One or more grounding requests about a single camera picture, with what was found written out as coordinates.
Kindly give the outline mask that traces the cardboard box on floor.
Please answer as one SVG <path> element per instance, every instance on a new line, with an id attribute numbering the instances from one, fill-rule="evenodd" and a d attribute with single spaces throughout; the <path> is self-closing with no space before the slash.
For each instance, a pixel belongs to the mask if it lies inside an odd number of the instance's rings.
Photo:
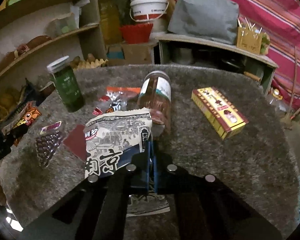
<path id="1" fill-rule="evenodd" d="M 108 66 L 124 66 L 130 64 L 154 64 L 154 48 L 158 41 L 139 44 L 114 44 L 106 46 Z"/>

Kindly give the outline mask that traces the yellow chopstick holder box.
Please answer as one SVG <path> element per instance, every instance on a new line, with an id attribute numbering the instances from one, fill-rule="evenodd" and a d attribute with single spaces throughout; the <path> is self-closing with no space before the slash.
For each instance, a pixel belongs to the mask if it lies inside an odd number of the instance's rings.
<path id="1" fill-rule="evenodd" d="M 259 30 L 249 30 L 246 27 L 238 27 L 237 48 L 260 55 L 261 43 L 262 35 Z"/>

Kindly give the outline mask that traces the yellow red cardboard box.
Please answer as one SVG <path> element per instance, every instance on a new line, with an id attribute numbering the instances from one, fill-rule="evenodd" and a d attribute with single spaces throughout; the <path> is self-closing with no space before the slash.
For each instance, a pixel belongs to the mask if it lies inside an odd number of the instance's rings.
<path id="1" fill-rule="evenodd" d="M 194 89 L 191 99 L 222 140 L 240 133 L 249 123 L 238 108 L 215 87 Z"/>

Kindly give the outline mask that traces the cardboard egg tray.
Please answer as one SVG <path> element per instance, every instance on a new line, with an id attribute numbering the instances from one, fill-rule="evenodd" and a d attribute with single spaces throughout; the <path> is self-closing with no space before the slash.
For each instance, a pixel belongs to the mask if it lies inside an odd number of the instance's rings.
<path id="1" fill-rule="evenodd" d="M 107 59 L 96 59 L 93 54 L 88 54 L 87 60 L 82 60 L 79 56 L 74 57 L 70 62 L 70 67 L 74 70 L 79 69 L 94 69 L 98 67 L 104 67 L 108 63 Z"/>

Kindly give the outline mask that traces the brown spice glass jar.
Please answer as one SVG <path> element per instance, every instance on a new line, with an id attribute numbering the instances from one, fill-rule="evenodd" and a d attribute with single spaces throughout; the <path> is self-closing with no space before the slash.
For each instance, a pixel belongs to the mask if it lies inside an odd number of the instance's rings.
<path id="1" fill-rule="evenodd" d="M 145 77 L 138 106 L 150 111 L 153 137 L 159 138 L 164 134 L 170 134 L 171 85 L 170 78 L 165 72 L 155 70 Z"/>

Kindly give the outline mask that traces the grey felt bag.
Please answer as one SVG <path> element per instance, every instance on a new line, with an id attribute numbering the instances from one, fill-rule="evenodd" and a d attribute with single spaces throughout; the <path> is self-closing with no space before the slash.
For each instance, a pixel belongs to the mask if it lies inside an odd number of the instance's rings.
<path id="1" fill-rule="evenodd" d="M 168 31 L 233 45 L 238 17 L 239 5 L 231 0 L 177 0 Z"/>

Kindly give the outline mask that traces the red plastic basket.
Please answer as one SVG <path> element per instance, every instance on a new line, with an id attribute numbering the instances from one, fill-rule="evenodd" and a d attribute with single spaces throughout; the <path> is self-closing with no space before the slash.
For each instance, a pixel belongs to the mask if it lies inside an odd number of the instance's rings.
<path id="1" fill-rule="evenodd" d="M 147 43 L 153 28 L 153 23 L 123 25 L 119 27 L 122 37 L 127 44 Z"/>

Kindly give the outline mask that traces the white printed snack bag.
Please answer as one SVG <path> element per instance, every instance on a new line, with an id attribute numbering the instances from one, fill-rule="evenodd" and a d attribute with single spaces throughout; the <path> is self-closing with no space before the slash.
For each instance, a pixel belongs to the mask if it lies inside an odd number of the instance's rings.
<path id="1" fill-rule="evenodd" d="M 133 166 L 135 192 L 129 195 L 128 217 L 157 215 L 170 211 L 167 199 L 154 191 L 152 168 L 152 120 L 147 108 L 115 111 L 86 123 L 84 136 L 87 157 L 85 179 L 114 175 Z"/>

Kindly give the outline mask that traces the large amber oil jug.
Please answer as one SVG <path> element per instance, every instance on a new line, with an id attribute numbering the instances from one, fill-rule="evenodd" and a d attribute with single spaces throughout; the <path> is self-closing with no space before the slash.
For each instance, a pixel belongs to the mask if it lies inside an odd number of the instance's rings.
<path id="1" fill-rule="evenodd" d="M 113 0 L 98 0 L 100 26 L 105 45 L 122 42 L 120 15 Z"/>

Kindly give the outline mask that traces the wooden wall shelf unit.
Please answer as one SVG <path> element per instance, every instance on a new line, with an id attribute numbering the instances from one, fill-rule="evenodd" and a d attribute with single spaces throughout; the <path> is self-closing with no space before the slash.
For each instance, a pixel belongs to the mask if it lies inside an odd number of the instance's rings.
<path id="1" fill-rule="evenodd" d="M 51 21 L 68 14 L 70 5 L 85 0 L 23 0 L 0 12 L 0 53 L 6 55 L 22 43 L 44 35 Z M 87 0 L 81 9 L 79 28 L 29 50 L 0 69 L 0 93 L 7 87 L 19 89 L 25 79 L 34 82 L 46 74 L 46 65 L 62 56 L 84 59 L 93 54 L 106 58 L 98 0 Z"/>

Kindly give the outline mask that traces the leafy greens in bag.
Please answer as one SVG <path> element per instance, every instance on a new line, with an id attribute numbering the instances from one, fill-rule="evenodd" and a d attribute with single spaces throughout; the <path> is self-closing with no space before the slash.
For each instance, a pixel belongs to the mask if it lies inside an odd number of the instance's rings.
<path id="1" fill-rule="evenodd" d="M 270 46 L 270 37 L 267 33 L 263 33 L 262 34 L 260 54 L 261 55 L 267 55 L 268 50 L 269 50 L 269 46 Z"/>

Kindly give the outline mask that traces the green lidded jar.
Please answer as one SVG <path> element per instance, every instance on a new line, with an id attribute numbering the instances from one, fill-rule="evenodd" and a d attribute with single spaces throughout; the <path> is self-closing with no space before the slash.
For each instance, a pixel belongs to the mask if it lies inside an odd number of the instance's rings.
<path id="1" fill-rule="evenodd" d="M 83 107 L 83 95 L 70 66 L 69 56 L 51 62 L 46 68 L 66 109 L 72 113 Z"/>

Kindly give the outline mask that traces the grey shaggy table mat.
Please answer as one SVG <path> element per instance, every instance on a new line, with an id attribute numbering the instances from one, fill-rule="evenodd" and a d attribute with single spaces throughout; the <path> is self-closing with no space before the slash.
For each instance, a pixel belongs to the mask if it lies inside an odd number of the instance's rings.
<path id="1" fill-rule="evenodd" d="M 2 161 L 0 180 L 17 220 L 27 226 L 84 178 L 84 165 L 66 147 L 48 167 L 38 165 L 35 137 L 48 124 L 62 120 L 66 131 L 92 117 L 96 100 L 107 86 L 139 87 L 154 66 L 118 66 L 76 72 L 85 106 L 69 113 L 57 93 L 41 105 L 42 116 Z M 160 66 L 171 79 L 171 133 L 160 148 L 191 174 L 215 174 L 288 237 L 296 228 L 299 170 L 274 109 L 251 79 L 221 70 Z M 218 88 L 246 116 L 243 131 L 222 140 L 191 100 L 194 89 Z"/>

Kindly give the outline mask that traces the orange white cartoon wrapper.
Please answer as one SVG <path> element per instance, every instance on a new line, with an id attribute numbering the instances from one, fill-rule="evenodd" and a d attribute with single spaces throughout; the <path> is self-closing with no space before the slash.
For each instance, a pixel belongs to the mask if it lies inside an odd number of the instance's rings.
<path id="1" fill-rule="evenodd" d="M 92 114 L 99 116 L 115 111 L 125 111 L 128 101 L 137 98 L 140 92 L 140 87 L 106 87 L 106 92 L 97 100 Z"/>

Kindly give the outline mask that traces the grey low shelf table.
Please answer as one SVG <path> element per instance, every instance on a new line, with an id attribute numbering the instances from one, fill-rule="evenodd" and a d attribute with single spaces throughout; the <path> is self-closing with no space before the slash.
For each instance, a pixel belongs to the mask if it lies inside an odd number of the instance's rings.
<path id="1" fill-rule="evenodd" d="M 266 95 L 279 67 L 267 56 L 221 42 L 177 34 L 162 34 L 155 39 L 159 42 L 161 64 L 210 67 L 244 74 L 256 81 Z"/>

